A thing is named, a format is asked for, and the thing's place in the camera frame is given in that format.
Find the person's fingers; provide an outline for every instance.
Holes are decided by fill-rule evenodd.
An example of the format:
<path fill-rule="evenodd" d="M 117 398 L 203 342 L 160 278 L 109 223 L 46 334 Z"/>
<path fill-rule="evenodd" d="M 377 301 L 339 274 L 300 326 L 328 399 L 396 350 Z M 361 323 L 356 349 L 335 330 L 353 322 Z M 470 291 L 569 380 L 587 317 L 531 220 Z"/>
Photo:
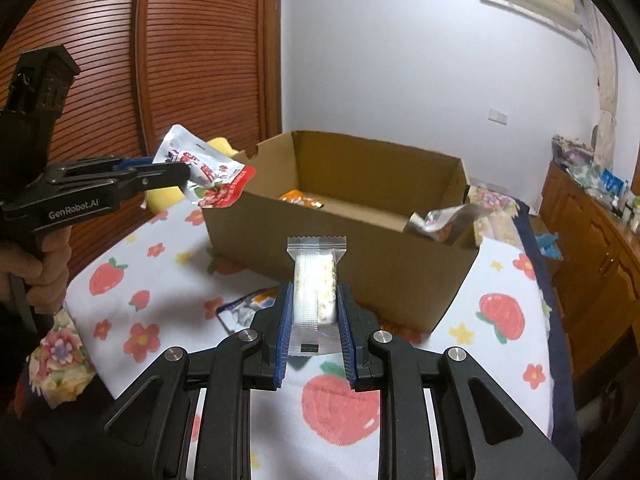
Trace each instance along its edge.
<path fill-rule="evenodd" d="M 53 282 L 66 269 L 66 264 L 71 258 L 71 247 L 63 246 L 52 253 L 45 253 L 42 263 L 42 272 L 34 279 L 24 280 L 28 285 L 48 285 Z"/>
<path fill-rule="evenodd" d="M 70 236 L 71 236 L 71 227 L 65 227 L 64 229 L 60 229 L 59 231 L 49 233 L 42 240 L 42 246 L 41 246 L 42 252 L 52 253 L 53 251 L 63 249 L 65 246 L 69 245 Z"/>
<path fill-rule="evenodd" d="M 62 306 L 63 301 L 65 301 L 66 297 L 66 289 L 64 292 L 61 292 L 55 300 L 49 302 L 48 305 L 45 306 L 35 306 L 33 309 L 37 314 L 55 314 L 60 307 Z"/>
<path fill-rule="evenodd" d="M 66 282 L 69 279 L 69 271 L 64 267 L 62 273 L 52 282 L 45 286 L 34 286 L 27 292 L 27 302 L 34 308 L 46 309 L 50 307 L 52 301 L 66 291 Z"/>
<path fill-rule="evenodd" d="M 33 280 L 42 272 L 42 263 L 15 244 L 0 242 L 0 272 Z"/>

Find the plastic wrapper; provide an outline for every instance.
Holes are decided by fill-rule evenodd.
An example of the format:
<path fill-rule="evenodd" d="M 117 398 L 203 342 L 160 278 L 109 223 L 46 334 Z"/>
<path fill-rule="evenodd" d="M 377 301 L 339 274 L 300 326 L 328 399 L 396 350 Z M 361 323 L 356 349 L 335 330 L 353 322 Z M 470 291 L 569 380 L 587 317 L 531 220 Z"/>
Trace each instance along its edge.
<path fill-rule="evenodd" d="M 228 334 L 235 334 L 251 326 L 256 312 L 273 306 L 277 295 L 277 288 L 252 292 L 240 300 L 220 306 L 216 310 L 216 316 Z"/>
<path fill-rule="evenodd" d="M 452 244 L 475 220 L 491 213 L 491 210 L 477 204 L 436 209 L 427 213 L 425 218 L 414 213 L 404 227 L 404 232 L 414 232 L 438 242 Z"/>
<path fill-rule="evenodd" d="M 295 261 L 289 355 L 341 351 L 336 266 L 346 248 L 345 237 L 289 238 L 287 253 Z"/>
<path fill-rule="evenodd" d="M 180 190 L 203 208 L 229 207 L 255 174 L 255 168 L 223 155 L 180 124 L 164 136 L 155 162 L 186 162 L 191 176 Z"/>
<path fill-rule="evenodd" d="M 589 166 L 593 162 L 593 149 L 578 140 L 555 135 L 551 140 L 554 162 L 561 167 Z"/>
<path fill-rule="evenodd" d="M 306 196 L 302 191 L 298 189 L 292 189 L 288 193 L 285 193 L 280 197 L 280 200 L 289 202 L 291 204 L 297 204 L 309 209 L 320 209 L 324 204 L 315 198 Z"/>

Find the strawberry print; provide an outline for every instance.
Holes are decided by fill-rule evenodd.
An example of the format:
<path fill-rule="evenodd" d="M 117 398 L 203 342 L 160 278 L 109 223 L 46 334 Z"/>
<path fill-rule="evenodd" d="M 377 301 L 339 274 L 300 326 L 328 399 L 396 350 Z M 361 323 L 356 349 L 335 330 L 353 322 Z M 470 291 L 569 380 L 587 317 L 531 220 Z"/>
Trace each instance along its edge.
<path fill-rule="evenodd" d="M 156 216 L 154 216 L 151 220 L 149 220 L 150 224 L 155 224 L 156 222 L 164 221 L 169 216 L 169 212 L 165 209 L 162 212 L 159 212 Z"/>
<path fill-rule="evenodd" d="M 377 392 L 354 392 L 342 367 L 325 362 L 323 375 L 308 381 L 302 390 L 302 416 L 321 438 L 335 446 L 350 446 L 380 426 Z"/>
<path fill-rule="evenodd" d="M 155 323 L 146 328 L 142 323 L 136 323 L 129 330 L 128 341 L 122 346 L 124 353 L 133 355 L 137 363 L 144 362 L 147 352 L 157 352 L 160 348 L 159 332 L 160 327 Z"/>
<path fill-rule="evenodd" d="M 231 274 L 237 274 L 246 269 L 246 266 L 239 264 L 233 260 L 229 260 L 224 256 L 217 256 L 212 248 L 207 249 L 207 254 L 211 256 L 211 263 L 207 267 L 207 272 L 213 274 L 218 272 L 223 276 L 229 276 Z"/>
<path fill-rule="evenodd" d="M 89 293 L 92 296 L 98 296 L 111 290 L 122 281 L 127 267 L 129 266 L 118 265 L 115 258 L 109 258 L 108 263 L 94 270 L 89 280 Z"/>
<path fill-rule="evenodd" d="M 185 222 L 190 222 L 193 226 L 202 225 L 204 222 L 204 216 L 202 214 L 202 209 L 194 209 L 191 211 L 191 214 L 184 219 Z"/>
<path fill-rule="evenodd" d="M 485 294 L 480 298 L 480 321 L 492 324 L 498 341 L 505 345 L 507 340 L 516 341 L 524 332 L 525 319 L 520 305 L 506 294 Z"/>
<path fill-rule="evenodd" d="M 513 261 L 513 266 L 516 269 L 524 272 L 524 275 L 527 278 L 535 281 L 536 273 L 533 270 L 533 264 L 531 263 L 531 260 L 529 260 L 529 257 L 526 254 L 521 254 L 520 256 L 518 256 L 518 259 Z"/>
<path fill-rule="evenodd" d="M 129 300 L 130 306 L 134 306 L 136 308 L 136 312 L 146 308 L 149 304 L 149 299 L 151 298 L 151 293 L 148 290 L 139 290 L 137 291 Z"/>
<path fill-rule="evenodd" d="M 215 300 L 209 300 L 204 304 L 205 319 L 213 319 L 216 317 L 216 311 L 222 306 L 225 301 L 222 298 L 216 298 Z"/>
<path fill-rule="evenodd" d="M 157 258 L 160 254 L 164 253 L 166 250 L 165 246 L 162 243 L 151 246 L 146 250 L 146 256 L 149 258 Z"/>
<path fill-rule="evenodd" d="M 530 384 L 532 390 L 536 390 L 540 384 L 546 381 L 546 377 L 542 373 L 542 365 L 527 365 L 522 379 Z"/>
<path fill-rule="evenodd" d="M 109 335 L 109 330 L 111 330 L 111 321 L 109 321 L 108 319 L 103 319 L 102 321 L 99 321 L 95 324 L 94 337 L 96 339 L 104 341 Z"/>

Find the red flower print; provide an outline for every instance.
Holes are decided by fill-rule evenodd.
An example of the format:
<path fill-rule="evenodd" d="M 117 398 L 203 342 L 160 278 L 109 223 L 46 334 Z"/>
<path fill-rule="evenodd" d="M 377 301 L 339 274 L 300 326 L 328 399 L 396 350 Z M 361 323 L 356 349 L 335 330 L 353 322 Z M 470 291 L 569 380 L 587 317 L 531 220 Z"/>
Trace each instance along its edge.
<path fill-rule="evenodd" d="M 199 414 L 196 413 L 196 416 L 193 417 L 193 428 L 191 429 L 191 441 L 195 442 L 200 436 L 200 423 L 202 418 Z"/>
<path fill-rule="evenodd" d="M 169 212 L 165 209 L 162 212 L 159 212 L 156 216 L 154 216 L 151 220 L 149 220 L 150 224 L 155 224 L 156 222 L 159 222 L 161 220 L 166 220 L 166 218 L 169 216 Z"/>
<path fill-rule="evenodd" d="M 109 330 L 111 330 L 111 321 L 108 319 L 103 319 L 95 324 L 94 328 L 94 337 L 104 341 L 107 339 L 107 335 L 109 334 Z"/>
<path fill-rule="evenodd" d="M 542 365 L 527 365 L 527 370 L 522 374 L 522 379 L 531 385 L 532 390 L 535 390 L 546 381 L 546 377 L 542 373 Z"/>
<path fill-rule="evenodd" d="M 191 225 L 197 226 L 204 222 L 204 216 L 202 215 L 202 209 L 194 209 L 191 214 L 184 219 L 185 222 L 191 222 Z"/>
<path fill-rule="evenodd" d="M 151 298 L 151 293 L 148 290 L 139 290 L 137 291 L 129 300 L 130 306 L 134 306 L 136 308 L 136 312 L 146 308 L 149 304 L 149 299 Z"/>
<path fill-rule="evenodd" d="M 211 263 L 207 267 L 207 272 L 213 274 L 218 272 L 223 276 L 229 276 L 231 274 L 237 274 L 246 269 L 246 265 L 240 264 L 233 260 L 229 260 L 224 256 L 216 256 L 212 248 L 207 249 L 207 254 L 211 256 Z"/>
<path fill-rule="evenodd" d="M 146 328 L 136 323 L 129 330 L 129 340 L 122 346 L 124 353 L 133 355 L 137 363 L 143 362 L 147 352 L 157 352 L 160 348 L 159 332 L 160 327 L 155 323 Z"/>
<path fill-rule="evenodd" d="M 162 243 L 151 246 L 146 251 L 146 256 L 149 258 L 157 258 L 160 254 L 164 253 L 165 246 Z"/>
<path fill-rule="evenodd" d="M 533 265 L 531 265 L 531 260 L 529 260 L 529 257 L 526 254 L 518 256 L 518 259 L 513 261 L 513 266 L 524 272 L 525 276 L 530 280 L 536 279 L 536 273 L 533 270 Z"/>
<path fill-rule="evenodd" d="M 222 306 L 225 303 L 225 300 L 222 298 L 216 298 L 215 300 L 209 300 L 204 304 L 204 309 L 206 313 L 204 315 L 205 319 L 213 319 L 216 317 L 216 310 L 219 306 Z"/>

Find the wooden wardrobe door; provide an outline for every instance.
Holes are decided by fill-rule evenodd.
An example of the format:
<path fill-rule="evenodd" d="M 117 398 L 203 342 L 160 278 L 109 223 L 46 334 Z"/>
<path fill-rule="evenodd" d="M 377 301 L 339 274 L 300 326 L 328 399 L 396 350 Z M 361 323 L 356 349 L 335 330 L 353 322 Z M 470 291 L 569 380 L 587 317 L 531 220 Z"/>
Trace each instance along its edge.
<path fill-rule="evenodd" d="M 50 160 L 141 156 L 131 85 L 132 0 L 37 0 L 0 51 L 0 107 L 18 55 L 62 43 L 82 69 L 56 123 Z M 148 218 L 141 198 L 73 228 L 71 276 Z"/>
<path fill-rule="evenodd" d="M 179 123 L 238 150 L 264 138 L 263 0 L 149 0 L 147 69 L 156 136 Z"/>

